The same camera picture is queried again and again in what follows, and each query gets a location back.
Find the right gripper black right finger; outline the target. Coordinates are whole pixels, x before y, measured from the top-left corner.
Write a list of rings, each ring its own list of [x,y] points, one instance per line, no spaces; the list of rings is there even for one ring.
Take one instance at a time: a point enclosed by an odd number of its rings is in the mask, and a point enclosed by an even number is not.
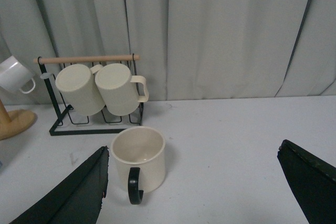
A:
[[[289,140],[277,158],[308,223],[335,223],[335,167]]]

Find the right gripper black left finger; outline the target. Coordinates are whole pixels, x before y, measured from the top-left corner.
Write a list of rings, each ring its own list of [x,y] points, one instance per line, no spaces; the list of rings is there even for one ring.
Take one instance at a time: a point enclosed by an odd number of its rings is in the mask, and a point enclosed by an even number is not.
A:
[[[109,151],[95,151],[12,223],[96,223],[108,186]]]

